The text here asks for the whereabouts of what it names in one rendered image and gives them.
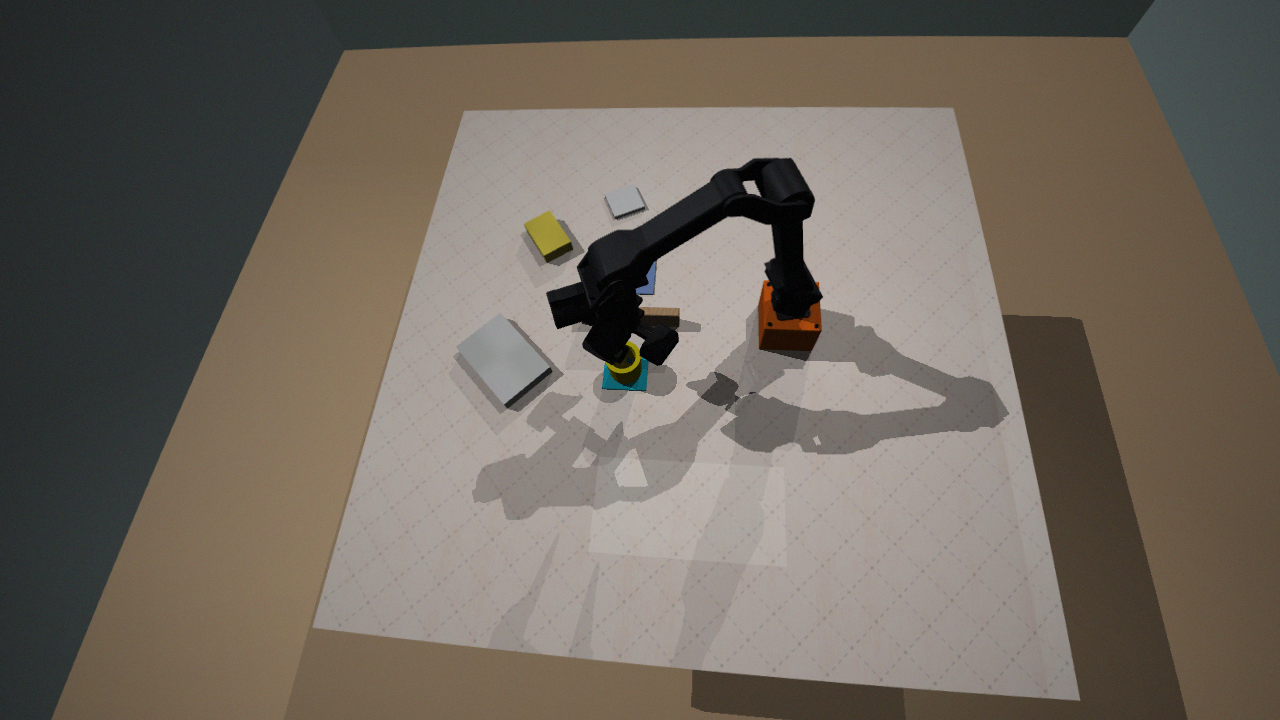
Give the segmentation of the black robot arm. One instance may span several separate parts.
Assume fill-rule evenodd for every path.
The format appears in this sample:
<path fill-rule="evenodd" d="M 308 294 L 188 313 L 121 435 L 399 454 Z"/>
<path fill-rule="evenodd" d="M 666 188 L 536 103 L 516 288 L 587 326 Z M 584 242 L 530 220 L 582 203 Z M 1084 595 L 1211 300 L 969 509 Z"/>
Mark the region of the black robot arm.
<path fill-rule="evenodd" d="M 754 181 L 762 197 L 748 193 L 744 181 Z M 547 292 L 556 328 L 593 319 L 598 309 L 611 316 L 627 315 L 637 304 L 636 288 L 649 284 L 646 273 L 657 259 L 728 217 L 771 225 L 774 258 L 765 263 L 765 274 L 777 319 L 810 316 L 809 307 L 823 297 L 803 260 L 803 220 L 812 217 L 814 202 L 792 158 L 753 158 L 740 168 L 719 170 L 708 184 L 643 225 L 595 240 L 577 265 L 581 282 Z M 626 325 L 614 325 L 599 313 L 582 348 L 613 365 L 628 354 L 630 337 Z"/>

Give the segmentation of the brown wooden plank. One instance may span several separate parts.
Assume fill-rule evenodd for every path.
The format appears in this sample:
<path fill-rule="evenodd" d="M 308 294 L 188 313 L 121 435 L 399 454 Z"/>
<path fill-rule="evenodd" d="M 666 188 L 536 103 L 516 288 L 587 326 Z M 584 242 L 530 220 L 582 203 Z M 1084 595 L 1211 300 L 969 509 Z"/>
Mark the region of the brown wooden plank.
<path fill-rule="evenodd" d="M 640 319 L 648 325 L 657 325 L 663 323 L 668 327 L 678 327 L 680 313 L 678 307 L 640 307 L 644 310 L 644 315 Z"/>

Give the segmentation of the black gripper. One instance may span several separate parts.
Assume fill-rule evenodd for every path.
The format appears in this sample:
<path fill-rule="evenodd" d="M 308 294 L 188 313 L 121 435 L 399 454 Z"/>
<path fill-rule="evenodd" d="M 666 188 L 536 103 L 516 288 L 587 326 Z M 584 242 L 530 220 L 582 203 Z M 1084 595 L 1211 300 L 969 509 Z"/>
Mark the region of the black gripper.
<path fill-rule="evenodd" d="M 594 313 L 596 316 L 599 316 L 600 313 L 600 315 L 605 316 L 605 319 L 614 325 L 620 325 L 621 328 L 622 325 L 626 325 L 631 334 L 637 334 L 645 340 L 639 351 L 639 356 L 659 366 L 666 361 L 666 357 L 669 356 L 671 351 L 678 343 L 678 332 L 671 329 L 663 323 L 659 323 L 655 328 L 653 328 L 652 325 L 641 322 L 640 319 L 645 313 L 639 307 L 640 304 L 643 304 L 643 297 L 637 296 L 636 306 L 625 316 L 611 316 L 603 309 L 594 310 Z M 585 323 L 588 325 L 594 325 L 596 323 L 596 316 L 586 320 Z"/>

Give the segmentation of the yellow flat block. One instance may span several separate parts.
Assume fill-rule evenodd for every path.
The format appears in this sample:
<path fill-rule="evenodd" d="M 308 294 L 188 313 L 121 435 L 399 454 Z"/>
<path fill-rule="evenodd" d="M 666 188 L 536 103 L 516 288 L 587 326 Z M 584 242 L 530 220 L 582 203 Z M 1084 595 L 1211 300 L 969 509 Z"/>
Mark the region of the yellow flat block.
<path fill-rule="evenodd" d="M 568 236 L 550 211 L 524 223 L 524 227 L 547 263 L 573 249 Z"/>

